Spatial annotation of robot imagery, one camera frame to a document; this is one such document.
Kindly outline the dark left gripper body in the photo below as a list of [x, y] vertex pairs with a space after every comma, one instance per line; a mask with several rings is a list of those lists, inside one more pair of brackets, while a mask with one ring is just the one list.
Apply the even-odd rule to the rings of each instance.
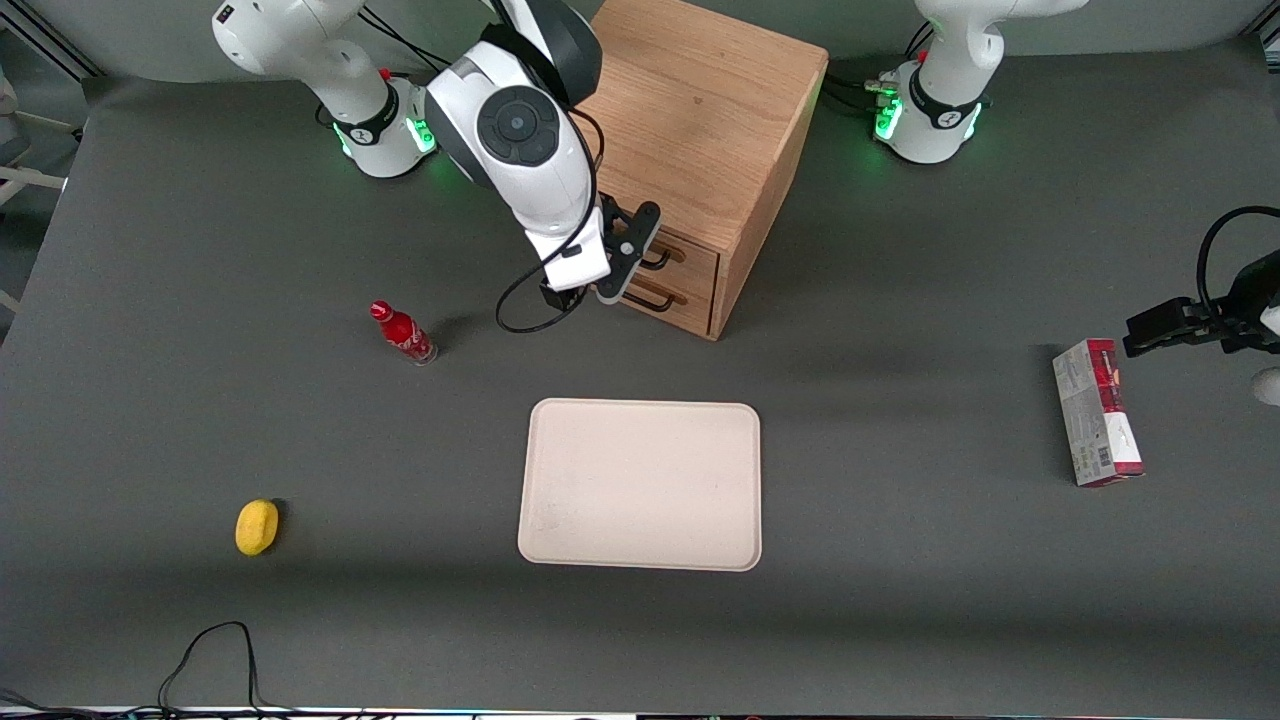
[[1224, 354], [1258, 350], [1277, 355], [1279, 251], [1244, 266], [1222, 299], [1222, 322], [1230, 331]]

